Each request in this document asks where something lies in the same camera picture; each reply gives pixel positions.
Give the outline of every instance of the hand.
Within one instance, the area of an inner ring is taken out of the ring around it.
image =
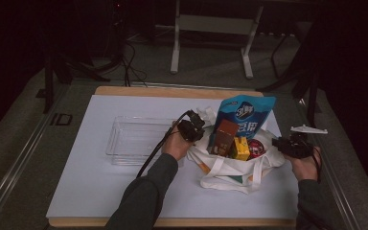
[[[177,161],[187,154],[187,150],[193,145],[193,142],[184,140],[178,131],[177,126],[172,130],[172,134],[167,138],[163,145],[162,152],[170,154]]]
[[[321,161],[320,161],[321,157],[319,153],[320,153],[320,148],[314,147],[313,155],[316,161],[318,162],[318,164],[321,165]],[[312,180],[318,179],[317,168],[311,156],[302,158],[302,159],[292,158],[286,154],[284,154],[284,156],[287,160],[291,162],[292,172],[294,173],[298,181],[304,180],[304,179],[312,179]]]

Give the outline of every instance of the black cable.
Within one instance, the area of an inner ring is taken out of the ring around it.
[[[126,42],[126,45],[129,46],[132,49],[132,52],[133,52],[132,57],[130,58],[130,60],[127,64],[125,63],[124,59],[122,60],[124,66],[125,66],[125,86],[130,87],[129,69],[131,68],[131,63],[133,62],[133,59],[136,55],[136,50],[128,42]]]
[[[157,146],[154,148],[153,152],[150,154],[149,158],[146,160],[145,164],[143,164],[142,168],[140,169],[140,171],[137,173],[136,178],[139,178],[142,174],[143,171],[146,169],[146,167],[148,166],[148,164],[150,163],[150,161],[153,159],[154,155],[160,150],[160,148],[163,147],[164,143],[166,142],[167,138],[169,138],[169,136],[172,134],[173,129],[180,123],[180,121],[183,119],[183,117],[185,115],[187,115],[188,111],[183,113],[178,119],[177,121],[175,121],[172,126],[169,128],[169,130],[166,132],[166,134],[164,135],[163,139],[157,144]]]
[[[144,71],[137,70],[137,69],[133,68],[132,66],[130,66],[130,69],[131,69],[133,75],[136,76],[136,79],[138,81],[140,81],[143,85],[145,85],[145,87],[148,87],[148,85],[145,83],[145,79],[148,78],[148,74],[146,74]],[[136,74],[136,72],[142,73],[145,76],[143,78],[140,78],[139,75]]]

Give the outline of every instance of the person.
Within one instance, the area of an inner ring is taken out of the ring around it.
[[[178,171],[178,160],[186,156],[193,143],[187,142],[175,128],[162,147],[162,154],[147,175],[134,179],[126,188],[118,209],[110,217],[106,229],[152,229],[163,207],[163,199]],[[314,156],[320,161],[319,149]],[[299,213],[297,229],[332,229],[328,226],[327,207],[317,182],[318,174],[311,157],[291,162],[298,180]]]

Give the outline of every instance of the chip bag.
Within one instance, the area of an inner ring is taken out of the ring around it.
[[[223,100],[218,110],[214,133],[220,122],[225,119],[239,125],[236,136],[244,136],[251,140],[267,119],[275,102],[275,97],[248,95],[238,95]]]

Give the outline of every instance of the clear plastic container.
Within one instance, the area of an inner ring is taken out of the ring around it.
[[[116,117],[106,154],[114,165],[143,165],[163,139],[174,119]],[[156,153],[151,164],[159,157]]]

